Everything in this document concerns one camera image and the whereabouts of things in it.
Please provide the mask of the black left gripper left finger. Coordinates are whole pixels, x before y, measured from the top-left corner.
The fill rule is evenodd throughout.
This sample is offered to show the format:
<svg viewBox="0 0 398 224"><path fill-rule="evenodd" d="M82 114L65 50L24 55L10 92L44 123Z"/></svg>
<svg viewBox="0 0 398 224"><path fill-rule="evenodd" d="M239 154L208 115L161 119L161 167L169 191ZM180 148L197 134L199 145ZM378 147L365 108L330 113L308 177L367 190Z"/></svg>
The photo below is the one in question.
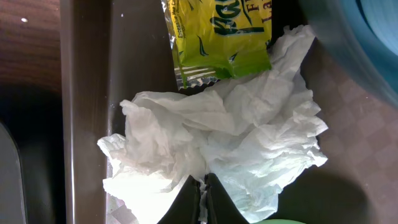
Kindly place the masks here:
<svg viewBox="0 0 398 224"><path fill-rule="evenodd" d="M200 214L200 183L189 176L158 224L197 224Z"/></svg>

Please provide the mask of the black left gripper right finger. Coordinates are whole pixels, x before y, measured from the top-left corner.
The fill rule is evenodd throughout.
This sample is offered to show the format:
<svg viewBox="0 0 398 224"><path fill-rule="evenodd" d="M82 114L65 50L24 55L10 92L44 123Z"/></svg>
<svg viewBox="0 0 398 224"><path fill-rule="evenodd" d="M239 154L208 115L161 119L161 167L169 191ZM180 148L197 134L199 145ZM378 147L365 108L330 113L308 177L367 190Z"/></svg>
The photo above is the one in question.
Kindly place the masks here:
<svg viewBox="0 0 398 224"><path fill-rule="evenodd" d="M248 224L215 174L207 174L205 184L208 224Z"/></svg>

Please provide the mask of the green bowl with rice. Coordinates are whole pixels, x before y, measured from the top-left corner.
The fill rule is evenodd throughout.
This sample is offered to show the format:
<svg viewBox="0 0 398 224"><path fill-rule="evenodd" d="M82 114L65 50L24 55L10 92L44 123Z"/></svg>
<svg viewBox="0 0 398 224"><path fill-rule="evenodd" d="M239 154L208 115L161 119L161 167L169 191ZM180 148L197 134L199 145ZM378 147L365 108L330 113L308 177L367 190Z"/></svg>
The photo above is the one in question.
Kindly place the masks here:
<svg viewBox="0 0 398 224"><path fill-rule="evenodd" d="M286 219L268 219L253 224L305 224L305 223L293 220L286 220Z"/></svg>

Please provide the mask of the white tissue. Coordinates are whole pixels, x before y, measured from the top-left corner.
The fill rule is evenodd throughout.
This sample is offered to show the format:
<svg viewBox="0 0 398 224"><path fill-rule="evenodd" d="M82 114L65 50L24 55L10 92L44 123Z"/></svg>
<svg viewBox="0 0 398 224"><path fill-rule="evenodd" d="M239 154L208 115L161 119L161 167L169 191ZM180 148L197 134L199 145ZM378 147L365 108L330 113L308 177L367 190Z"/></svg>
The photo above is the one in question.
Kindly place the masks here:
<svg viewBox="0 0 398 224"><path fill-rule="evenodd" d="M98 140L113 168L104 190L139 223L157 223L189 177L213 173L249 223L271 216L284 187L326 162L317 136L327 126L300 76L314 38L310 26L286 30L269 71L191 96L143 91L123 100L125 133Z"/></svg>

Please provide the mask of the yellow green snack wrapper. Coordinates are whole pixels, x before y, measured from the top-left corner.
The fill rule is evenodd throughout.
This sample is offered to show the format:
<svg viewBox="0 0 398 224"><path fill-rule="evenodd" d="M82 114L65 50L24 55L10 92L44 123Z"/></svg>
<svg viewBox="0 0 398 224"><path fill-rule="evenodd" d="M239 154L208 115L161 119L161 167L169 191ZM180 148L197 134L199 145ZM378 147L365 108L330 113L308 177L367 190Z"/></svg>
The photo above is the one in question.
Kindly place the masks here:
<svg viewBox="0 0 398 224"><path fill-rule="evenodd" d="M271 68L272 0L162 0L179 89Z"/></svg>

